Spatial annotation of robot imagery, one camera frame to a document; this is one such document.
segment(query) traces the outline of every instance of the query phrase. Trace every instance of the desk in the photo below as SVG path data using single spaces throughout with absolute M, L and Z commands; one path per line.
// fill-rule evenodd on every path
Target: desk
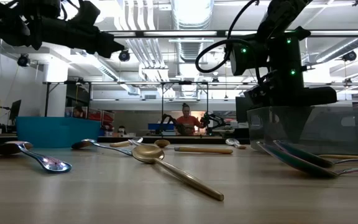
M 46 174 L 24 155 L 0 157 L 0 223 L 358 223 L 358 173 L 311 179 L 251 149 L 166 151 L 165 161 L 221 191 L 223 202 L 108 149 L 34 151 L 70 162 L 73 170 Z

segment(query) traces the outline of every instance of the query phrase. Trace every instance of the red shirt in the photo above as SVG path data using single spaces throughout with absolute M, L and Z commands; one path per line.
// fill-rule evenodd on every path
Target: red shirt
M 201 127 L 201 123 L 194 116 L 189 116 L 187 118 L 181 116 L 177 119 L 177 121 L 179 124 L 183 124 L 185 126 L 187 134 L 194 134 L 194 126 Z

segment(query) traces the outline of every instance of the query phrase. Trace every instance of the spoon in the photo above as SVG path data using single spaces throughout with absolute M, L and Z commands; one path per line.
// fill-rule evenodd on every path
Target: spoon
M 257 144 L 264 149 L 267 153 L 272 155 L 274 158 L 284 162 L 292 168 L 305 172 L 313 177 L 324 177 L 324 178 L 336 178 L 342 174 L 350 174 L 353 172 L 358 172 L 358 168 L 348 168 L 337 171 L 330 171 L 324 169 L 320 166 L 314 165 L 308 161 L 300 159 L 296 156 L 293 156 L 287 152 L 284 152 L 280 149 L 277 149 L 275 146 L 269 146 L 262 142 L 257 142 Z
M 143 138 L 142 137 L 136 137 L 132 139 L 133 141 L 137 141 L 137 142 L 142 142 Z M 122 147 L 122 146 L 130 146 L 131 142 L 130 141 L 123 141 L 123 142 L 115 142 L 115 143 L 111 143 L 110 147 Z
M 228 144 L 229 146 L 234 146 L 238 149 L 246 149 L 247 146 L 240 144 L 240 142 L 236 139 L 230 138 L 230 139 L 226 139 L 226 144 Z
M 148 146 L 141 142 L 134 142 L 137 146 Z M 209 148 L 203 148 L 203 147 L 166 147 L 170 144 L 169 141 L 161 139 L 154 142 L 158 147 L 164 147 L 165 149 L 173 149 L 176 152 L 203 152 L 203 153 L 220 153 L 220 154 L 232 154 L 233 150 L 231 149 L 209 149 Z
M 41 154 L 30 152 L 28 151 L 28 149 L 30 148 L 32 148 L 32 145 L 29 142 L 9 141 L 0 145 L 0 155 L 6 156 L 23 152 L 25 155 L 35 159 L 47 172 L 62 173 L 71 170 L 72 166 L 69 163 L 50 156 L 44 156 Z
M 93 139 L 84 139 L 84 140 L 81 140 L 80 142 L 76 142 L 71 146 L 71 148 L 72 149 L 82 149 L 84 147 L 88 147 L 88 146 L 92 146 L 92 145 L 102 147 L 105 149 L 112 149 L 115 151 L 119 151 L 124 154 L 127 154 L 128 156 L 132 155 L 132 151 L 130 149 L 122 149 L 122 148 L 118 149 L 118 148 L 114 148 L 114 147 L 103 146 L 103 145 L 98 144 L 96 142 L 96 140 L 93 140 Z
M 184 183 L 194 187 L 195 189 L 215 198 L 216 200 L 223 201 L 224 195 L 217 190 L 212 189 L 205 185 L 201 180 L 193 177 L 192 175 L 188 174 L 187 172 L 167 163 L 164 162 L 162 159 L 165 157 L 164 152 L 161 148 L 155 146 L 136 146 L 132 151 L 132 155 L 138 161 L 148 163 L 148 164 L 158 164 L 162 166 L 164 169 L 169 171 L 174 176 L 178 177 Z
M 317 166 L 321 166 L 321 167 L 324 167 L 324 168 L 330 168 L 332 167 L 333 165 L 335 164 L 340 164 L 340 163 L 344 163 L 344 162 L 358 162 L 358 159 L 343 159 L 343 160 L 338 160 L 338 161 L 334 161 L 334 162 L 331 162 L 329 160 L 326 160 L 326 159 L 323 159 L 319 156 L 316 156 L 310 152 L 306 152 L 302 149 L 298 149 L 298 148 L 295 148 L 285 142 L 282 142 L 282 141 L 278 141 L 278 140 L 274 140 L 273 141 L 274 144 L 276 144 L 281 150 L 293 155 L 293 156 L 296 156 L 300 159 L 303 159 L 305 161 L 308 161 L 312 164 L 315 164 Z

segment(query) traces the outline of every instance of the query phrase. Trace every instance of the blue plastic bin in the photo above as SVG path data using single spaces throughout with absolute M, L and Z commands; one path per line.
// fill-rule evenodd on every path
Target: blue plastic bin
M 71 147 L 82 139 L 98 139 L 99 121 L 78 118 L 17 117 L 17 138 L 34 147 Z

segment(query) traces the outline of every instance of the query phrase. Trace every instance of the wooden table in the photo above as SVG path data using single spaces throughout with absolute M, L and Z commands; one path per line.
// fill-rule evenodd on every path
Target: wooden table
M 221 191 L 223 202 L 108 149 L 34 151 L 63 159 L 73 170 L 47 174 L 22 154 L 0 157 L 0 224 L 358 223 L 358 173 L 312 179 L 251 149 L 233 155 L 166 151 L 165 161 Z

